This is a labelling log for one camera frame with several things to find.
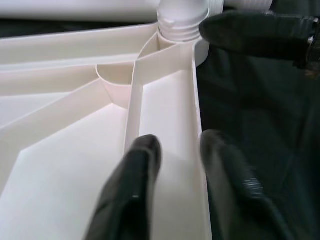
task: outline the dark fabric background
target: dark fabric background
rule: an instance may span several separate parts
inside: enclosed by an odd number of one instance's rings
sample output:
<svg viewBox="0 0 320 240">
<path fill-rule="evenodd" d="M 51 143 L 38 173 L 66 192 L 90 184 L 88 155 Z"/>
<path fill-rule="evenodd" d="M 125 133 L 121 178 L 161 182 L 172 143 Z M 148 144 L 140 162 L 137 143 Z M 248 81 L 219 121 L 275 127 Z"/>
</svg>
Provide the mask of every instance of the dark fabric background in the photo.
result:
<svg viewBox="0 0 320 240">
<path fill-rule="evenodd" d="M 317 16 L 320 0 L 277 0 L 272 10 Z M 3 19 L 0 37 L 125 25 Z M 203 130 L 221 130 L 237 140 L 297 239 L 320 239 L 319 78 L 307 78 L 291 62 L 211 47 L 197 80 Z"/>
</svg>

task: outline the white plastic surface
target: white plastic surface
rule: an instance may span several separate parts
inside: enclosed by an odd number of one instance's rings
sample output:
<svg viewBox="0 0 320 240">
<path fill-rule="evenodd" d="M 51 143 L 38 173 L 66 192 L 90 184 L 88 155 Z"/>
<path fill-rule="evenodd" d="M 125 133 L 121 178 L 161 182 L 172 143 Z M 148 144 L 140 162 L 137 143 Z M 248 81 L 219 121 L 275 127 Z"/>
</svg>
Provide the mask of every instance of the white plastic surface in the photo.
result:
<svg viewBox="0 0 320 240">
<path fill-rule="evenodd" d="M 1 240 L 82 240 L 103 185 L 146 134 L 163 156 L 152 239 L 212 239 L 196 77 L 208 45 L 157 28 L 0 39 Z"/>
</svg>

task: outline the white plastic pipe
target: white plastic pipe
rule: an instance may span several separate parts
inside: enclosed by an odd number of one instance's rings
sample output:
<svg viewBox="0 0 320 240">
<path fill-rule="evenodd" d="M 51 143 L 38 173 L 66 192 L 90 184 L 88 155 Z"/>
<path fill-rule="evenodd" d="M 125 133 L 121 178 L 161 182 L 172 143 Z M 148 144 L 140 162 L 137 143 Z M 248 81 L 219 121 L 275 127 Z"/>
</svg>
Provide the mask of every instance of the white plastic pipe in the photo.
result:
<svg viewBox="0 0 320 240">
<path fill-rule="evenodd" d="M 155 22 L 160 0 L 0 0 L 0 18 Z"/>
<path fill-rule="evenodd" d="M 0 18 L 155 22 L 157 21 L 157 7 L 160 1 L 161 0 L 0 0 Z M 167 6 L 169 5 L 179 6 L 179 8 L 173 9 L 172 11 L 177 14 L 175 20 L 181 22 L 183 21 L 182 16 L 188 11 L 181 8 L 182 2 L 186 8 L 194 10 L 190 13 L 190 16 L 194 17 L 197 15 L 201 16 L 202 11 L 207 5 L 210 7 L 210 16 L 212 16 L 220 14 L 224 5 L 245 10 L 269 10 L 272 1 L 273 0 L 162 0 L 162 8 L 168 10 L 169 7 Z"/>
</svg>

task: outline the black glove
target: black glove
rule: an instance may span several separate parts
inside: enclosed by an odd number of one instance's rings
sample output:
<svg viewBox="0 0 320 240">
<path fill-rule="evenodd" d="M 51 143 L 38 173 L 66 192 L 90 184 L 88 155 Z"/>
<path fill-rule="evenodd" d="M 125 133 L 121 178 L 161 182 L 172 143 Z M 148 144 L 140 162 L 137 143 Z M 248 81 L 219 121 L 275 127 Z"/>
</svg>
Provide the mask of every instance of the black glove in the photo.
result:
<svg viewBox="0 0 320 240">
<path fill-rule="evenodd" d="M 320 72 L 320 21 L 313 16 L 227 11 L 204 20 L 200 33 L 233 53 L 294 61 Z"/>
</svg>

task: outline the cylindrical plastic boss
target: cylindrical plastic boss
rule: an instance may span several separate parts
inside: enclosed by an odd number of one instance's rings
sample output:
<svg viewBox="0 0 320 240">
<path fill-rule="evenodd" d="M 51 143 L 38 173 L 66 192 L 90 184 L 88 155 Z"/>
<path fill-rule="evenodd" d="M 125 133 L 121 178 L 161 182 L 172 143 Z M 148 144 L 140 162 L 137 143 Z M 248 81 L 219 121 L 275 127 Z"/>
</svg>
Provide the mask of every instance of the cylindrical plastic boss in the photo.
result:
<svg viewBox="0 0 320 240">
<path fill-rule="evenodd" d="M 208 12 L 208 0 L 161 0 L 157 9 L 160 32 L 174 42 L 194 40 Z"/>
</svg>

